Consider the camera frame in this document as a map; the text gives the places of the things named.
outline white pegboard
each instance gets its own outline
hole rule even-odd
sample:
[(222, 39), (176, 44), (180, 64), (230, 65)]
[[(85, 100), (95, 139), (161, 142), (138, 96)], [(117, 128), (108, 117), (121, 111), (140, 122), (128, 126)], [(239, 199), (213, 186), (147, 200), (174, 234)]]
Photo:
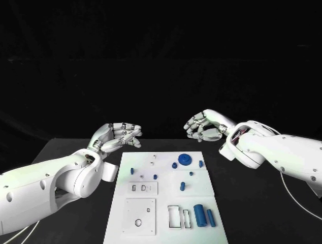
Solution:
[[(183, 166), (178, 163), (180, 154), (189, 154), (191, 156), (193, 162), (189, 166)], [(203, 168), (199, 167), (200, 160), (204, 162)], [(178, 165), (177, 169), (173, 168), (174, 162)], [(222, 217), (214, 198), (213, 185), (206, 165), (207, 163), (204, 161), (203, 154), (199, 151), (124, 153), (117, 178), (115, 194), (104, 244), (227, 244)], [(180, 191), (181, 181), (186, 182), (184, 192)], [(127, 194), (128, 188), (131, 187), (131, 182), (157, 182), (157, 195), (150, 196), (148, 194)], [(125, 222), (132, 222), (132, 219), (128, 220), (128, 216), (125, 214), (125, 201), (131, 198), (155, 199), (155, 233), (153, 236), (128, 236), (124, 234)], [(193, 208), (197, 204), (204, 206), (204, 211), (207, 211), (207, 209), (213, 211), (216, 227), (212, 227), (209, 217), (207, 226), (201, 228), (197, 226)], [(168, 227), (170, 205), (180, 206), (181, 228)], [(189, 210), (191, 229), (184, 228), (184, 209)]]

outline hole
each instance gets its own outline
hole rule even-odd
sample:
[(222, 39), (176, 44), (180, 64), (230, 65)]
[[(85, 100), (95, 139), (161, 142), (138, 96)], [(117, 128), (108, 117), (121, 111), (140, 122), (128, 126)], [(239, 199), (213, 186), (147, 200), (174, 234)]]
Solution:
[(12, 202), (13, 201), (13, 193), (9, 192), (6, 195), (7, 201)]
[(40, 188), (42, 188), (42, 190), (46, 189), (46, 182), (43, 180), (40, 180)]
[(135, 221), (135, 226), (141, 226), (141, 220), (138, 219), (137, 221)]

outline robotic hand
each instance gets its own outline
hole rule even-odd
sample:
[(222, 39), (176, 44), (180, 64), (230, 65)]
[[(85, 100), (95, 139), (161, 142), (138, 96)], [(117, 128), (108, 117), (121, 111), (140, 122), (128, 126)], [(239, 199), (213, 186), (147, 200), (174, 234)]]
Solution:
[[(209, 125), (216, 128), (204, 130)], [(193, 116), (184, 129), (187, 136), (199, 142), (217, 141), (225, 134), (220, 154), (229, 160), (237, 159), (252, 169), (268, 160), (281, 173), (306, 181), (312, 189), (322, 190), (322, 141), (281, 135), (253, 120), (237, 124), (212, 109)]]
[(0, 175), (0, 235), (23, 229), (68, 203), (86, 198), (101, 180), (112, 182), (118, 166), (104, 162), (124, 145), (141, 147), (138, 125), (105, 124), (86, 149)]

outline blue disc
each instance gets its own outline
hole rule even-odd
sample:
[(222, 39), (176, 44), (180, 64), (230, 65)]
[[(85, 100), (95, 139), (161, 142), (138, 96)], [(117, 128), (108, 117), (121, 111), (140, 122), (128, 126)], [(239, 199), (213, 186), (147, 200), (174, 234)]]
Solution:
[(189, 154), (181, 154), (178, 157), (178, 162), (181, 165), (187, 166), (191, 164), (191, 157)]

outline blue small part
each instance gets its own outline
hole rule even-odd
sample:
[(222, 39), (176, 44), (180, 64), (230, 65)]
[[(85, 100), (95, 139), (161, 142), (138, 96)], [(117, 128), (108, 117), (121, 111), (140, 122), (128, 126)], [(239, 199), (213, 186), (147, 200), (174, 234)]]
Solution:
[(209, 215), (209, 220), (210, 220), (212, 227), (216, 227), (213, 212), (212, 212), (210, 209), (207, 209), (207, 215)]
[(181, 183), (181, 191), (186, 190), (186, 182)]
[(181, 154), (178, 157), (178, 162), (184, 166), (190, 165), (191, 164), (191, 156), (189, 154)]
[(196, 223), (199, 227), (204, 227), (207, 225), (207, 217), (204, 213), (204, 207), (201, 204), (194, 206), (194, 213), (196, 213)]

